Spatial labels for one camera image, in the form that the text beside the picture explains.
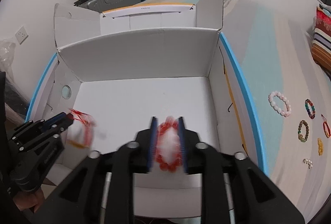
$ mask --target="wall outlet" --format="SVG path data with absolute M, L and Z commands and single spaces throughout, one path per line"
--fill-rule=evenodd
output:
M 15 36 L 19 44 L 23 43 L 23 41 L 28 37 L 28 34 L 24 26 L 22 26 L 22 28 L 19 29 L 19 31 L 15 34 Z

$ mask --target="open box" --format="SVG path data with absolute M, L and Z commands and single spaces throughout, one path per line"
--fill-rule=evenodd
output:
M 149 128 L 152 116 L 159 123 L 183 116 L 186 128 L 201 141 L 228 154 L 245 149 L 263 168 L 249 90 L 220 32 L 222 3 L 142 5 L 102 14 L 56 4 L 57 54 L 40 79 L 27 120 L 47 119 L 69 108 L 90 114 L 96 122 L 90 150 L 108 153 Z M 62 133 L 63 141 L 74 132 L 72 126 Z M 57 177 L 59 169 L 70 171 L 86 155 L 66 143 L 57 161 L 62 168 L 52 169 L 48 178 L 61 181 L 50 177 Z M 134 178 L 135 215 L 201 215 L 200 175 L 155 168 Z

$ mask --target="striped bed sheet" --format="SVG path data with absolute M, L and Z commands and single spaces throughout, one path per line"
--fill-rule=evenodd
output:
M 257 109 L 268 176 L 308 222 L 331 192 L 331 143 L 321 117 L 331 122 L 330 79 L 312 58 L 308 34 L 284 15 L 249 0 L 235 0 L 224 10 L 223 25 Z M 291 103 L 288 118 L 268 102 L 268 95 L 276 90 Z M 313 120 L 305 109 L 306 99 L 315 106 Z M 276 102 L 283 107 L 280 100 Z M 301 120 L 309 125 L 305 143 L 297 135 Z M 324 145 L 321 156 L 318 138 Z M 313 162 L 311 169 L 302 162 L 304 158 Z

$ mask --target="box flap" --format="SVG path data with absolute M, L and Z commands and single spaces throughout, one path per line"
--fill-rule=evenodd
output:
M 100 14 L 69 4 L 55 4 L 54 34 L 57 47 L 99 36 Z
M 221 29 L 223 27 L 223 0 L 199 0 L 197 27 Z
M 154 28 L 116 33 L 59 48 L 84 82 L 155 77 L 207 76 L 218 31 Z

